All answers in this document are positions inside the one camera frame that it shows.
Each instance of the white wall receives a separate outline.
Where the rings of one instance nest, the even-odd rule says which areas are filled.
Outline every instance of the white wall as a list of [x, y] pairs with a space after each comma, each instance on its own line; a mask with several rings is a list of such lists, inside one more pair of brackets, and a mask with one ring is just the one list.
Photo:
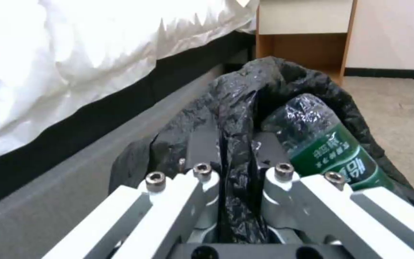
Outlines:
[[358, 0], [346, 66], [414, 69], [414, 0]]

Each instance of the plastic water bottle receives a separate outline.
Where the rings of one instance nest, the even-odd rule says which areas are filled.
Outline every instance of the plastic water bottle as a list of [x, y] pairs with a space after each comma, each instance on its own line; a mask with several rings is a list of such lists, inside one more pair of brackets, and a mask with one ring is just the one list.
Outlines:
[[353, 190], [394, 185], [325, 103], [299, 95], [268, 116], [263, 131], [274, 132], [301, 176], [342, 174]]

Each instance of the wooden nightstand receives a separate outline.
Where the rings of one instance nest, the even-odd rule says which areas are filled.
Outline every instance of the wooden nightstand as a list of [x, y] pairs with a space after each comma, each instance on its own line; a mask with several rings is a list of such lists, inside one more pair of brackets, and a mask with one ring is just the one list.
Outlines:
[[357, 0], [261, 0], [256, 57], [294, 61], [343, 83]]

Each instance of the bed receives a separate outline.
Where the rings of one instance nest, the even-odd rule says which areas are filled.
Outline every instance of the bed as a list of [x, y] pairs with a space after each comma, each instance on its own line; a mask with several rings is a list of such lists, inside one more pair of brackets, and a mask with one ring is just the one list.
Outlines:
[[[134, 9], [129, 2], [0, 1], [0, 257], [46, 252], [106, 197], [125, 145], [254, 44], [237, 30], [257, 0], [147, 0]], [[38, 39], [27, 41], [33, 30]], [[126, 33], [138, 41], [125, 41]], [[88, 45], [94, 34], [103, 42]], [[71, 37], [69, 52], [56, 48]]]
[[250, 47], [258, 5], [3, 2], [0, 199]]

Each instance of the green bottle label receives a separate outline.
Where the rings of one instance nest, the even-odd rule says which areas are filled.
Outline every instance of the green bottle label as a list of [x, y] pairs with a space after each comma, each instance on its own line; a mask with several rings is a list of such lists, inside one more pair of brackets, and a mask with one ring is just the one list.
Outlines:
[[302, 176], [338, 172], [355, 190], [391, 187], [384, 172], [341, 123], [294, 155], [291, 162]]

